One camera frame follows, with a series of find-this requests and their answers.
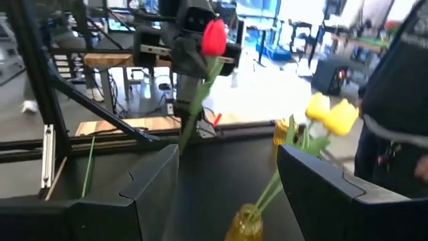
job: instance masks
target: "white sneaker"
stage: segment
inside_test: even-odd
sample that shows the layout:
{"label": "white sneaker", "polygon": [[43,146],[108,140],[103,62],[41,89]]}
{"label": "white sneaker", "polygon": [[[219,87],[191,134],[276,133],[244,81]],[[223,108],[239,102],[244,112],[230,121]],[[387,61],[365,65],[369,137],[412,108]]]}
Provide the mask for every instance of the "white sneaker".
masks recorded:
{"label": "white sneaker", "polygon": [[96,102],[103,102],[104,97],[101,91],[98,88],[91,88],[86,90],[86,96],[91,99],[95,100]]}
{"label": "white sneaker", "polygon": [[39,110],[37,102],[34,100],[24,100],[21,113],[36,113]]}

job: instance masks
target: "floor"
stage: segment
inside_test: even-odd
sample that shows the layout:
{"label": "floor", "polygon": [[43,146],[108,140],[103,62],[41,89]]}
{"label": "floor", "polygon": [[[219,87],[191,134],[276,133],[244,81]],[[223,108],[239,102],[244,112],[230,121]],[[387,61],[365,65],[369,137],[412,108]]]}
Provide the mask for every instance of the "floor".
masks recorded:
{"label": "floor", "polygon": [[[298,77],[298,74],[304,75],[308,71],[304,67],[306,66],[305,60],[302,60],[300,65],[295,63],[285,65],[284,71],[279,71],[277,66],[267,68],[255,66],[253,70],[253,60],[250,57],[243,58],[240,66],[236,74],[216,80],[210,97],[204,103],[206,107],[215,112],[248,114],[248,117],[255,121],[288,118],[291,114],[294,114],[298,121],[306,121],[304,109],[313,90],[309,82]],[[145,82],[141,86],[135,86],[132,89],[130,100],[126,102],[121,79],[122,72],[120,69],[112,70],[112,75],[118,85],[118,101],[124,108],[130,109],[128,112],[131,116],[144,116],[146,111],[156,108],[161,97],[156,86],[169,82],[169,79],[164,76],[165,74],[168,74],[167,69],[156,69],[156,75],[160,76],[156,79],[156,84],[150,88],[147,87],[150,85]],[[38,114],[22,115],[20,113],[24,79],[25,76],[21,75],[0,88],[0,127],[2,130],[0,141],[42,138],[41,117]],[[347,86],[343,93],[347,98],[355,100],[356,87]],[[100,119],[73,100],[68,100],[63,94],[58,94],[58,99],[71,135],[74,134],[80,122]],[[331,98],[331,100],[332,105],[340,101],[339,98]],[[349,136],[332,137],[332,144],[328,148],[328,152],[350,170],[353,170],[353,155],[361,126],[361,120],[357,120]],[[322,126],[316,125],[312,134],[323,135]],[[37,193],[40,172],[41,161],[1,165],[0,197]]]}

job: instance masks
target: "glass vase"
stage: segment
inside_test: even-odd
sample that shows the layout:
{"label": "glass vase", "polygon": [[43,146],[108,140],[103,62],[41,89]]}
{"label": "glass vase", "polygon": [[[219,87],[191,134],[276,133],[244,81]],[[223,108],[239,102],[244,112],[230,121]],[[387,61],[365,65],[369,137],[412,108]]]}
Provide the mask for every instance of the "glass vase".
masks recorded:
{"label": "glass vase", "polygon": [[232,225],[226,234],[225,241],[262,241],[263,220],[260,212],[256,211],[256,218],[249,220],[248,216],[255,209],[253,204],[245,204],[233,218]]}

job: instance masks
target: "yellow tulip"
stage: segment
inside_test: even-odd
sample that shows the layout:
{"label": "yellow tulip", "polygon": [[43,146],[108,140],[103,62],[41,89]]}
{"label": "yellow tulip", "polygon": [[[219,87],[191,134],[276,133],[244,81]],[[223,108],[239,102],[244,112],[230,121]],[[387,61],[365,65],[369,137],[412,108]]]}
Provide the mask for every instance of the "yellow tulip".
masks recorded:
{"label": "yellow tulip", "polygon": [[317,92],[314,94],[306,108],[306,117],[311,120],[323,121],[330,111],[330,98]]}
{"label": "yellow tulip", "polygon": [[345,136],[358,118],[358,112],[358,108],[343,99],[328,112],[324,119],[324,126],[335,135]]}

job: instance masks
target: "wooden board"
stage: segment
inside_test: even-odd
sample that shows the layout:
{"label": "wooden board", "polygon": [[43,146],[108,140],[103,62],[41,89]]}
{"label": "wooden board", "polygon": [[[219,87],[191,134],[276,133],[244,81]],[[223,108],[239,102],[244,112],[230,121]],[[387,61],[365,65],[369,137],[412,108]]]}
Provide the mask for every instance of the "wooden board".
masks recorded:
{"label": "wooden board", "polygon": [[[205,112],[205,114],[208,121],[213,123],[215,120],[215,114],[208,111]],[[172,116],[132,118],[126,119],[124,121],[132,127],[145,127],[150,131],[179,129],[181,127],[180,119]],[[235,116],[234,114],[223,114],[219,121],[219,125],[230,125],[238,123],[245,123],[245,121],[242,118]],[[108,131],[114,129],[114,125],[110,124],[106,120],[82,122],[76,131],[76,136],[90,135],[96,131]],[[121,131],[114,131],[108,134],[112,133],[121,133]]]}
{"label": "wooden board", "polygon": [[381,46],[369,44],[369,43],[358,41],[358,40],[355,40],[355,39],[347,39],[346,37],[342,37],[342,36],[334,35],[334,34],[332,34],[332,39],[333,40],[337,40],[339,42],[346,42],[346,41],[348,41],[348,44],[352,44],[354,46],[362,47],[364,49],[373,51],[375,53],[381,53],[382,52],[382,47]]}
{"label": "wooden board", "polygon": [[[132,54],[86,54],[85,64],[91,68],[134,67]],[[154,67],[170,67],[170,61],[157,60]]]}

